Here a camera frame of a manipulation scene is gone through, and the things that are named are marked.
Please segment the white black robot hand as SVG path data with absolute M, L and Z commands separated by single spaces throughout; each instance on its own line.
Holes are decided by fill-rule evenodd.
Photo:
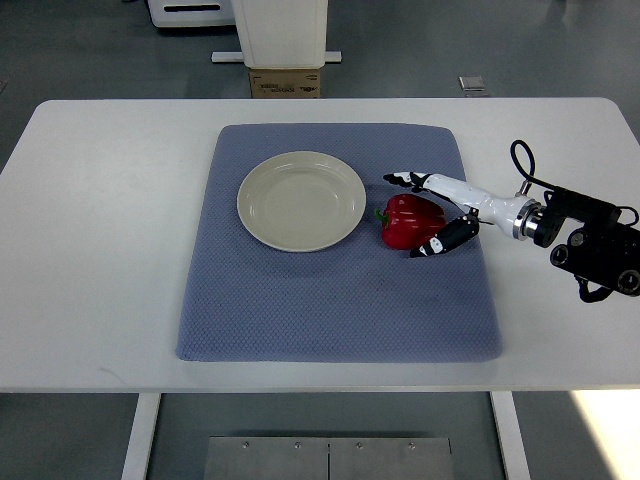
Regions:
M 410 251 L 412 258 L 450 252 L 479 233 L 481 223 L 497 226 L 505 235 L 524 240 L 529 210 L 536 202 L 527 196 L 500 198 L 483 189 L 441 174 L 395 172 L 386 174 L 387 182 L 427 191 L 456 205 L 463 215 L 447 223 L 433 238 Z

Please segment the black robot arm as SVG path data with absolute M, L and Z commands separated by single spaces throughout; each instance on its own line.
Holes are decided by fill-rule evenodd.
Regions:
M 571 273 L 580 299 L 595 303 L 611 293 L 639 295 L 639 231 L 620 222 L 624 206 L 616 206 L 560 187 L 544 193 L 545 205 L 531 202 L 514 223 L 518 239 L 530 238 L 552 247 L 551 264 Z

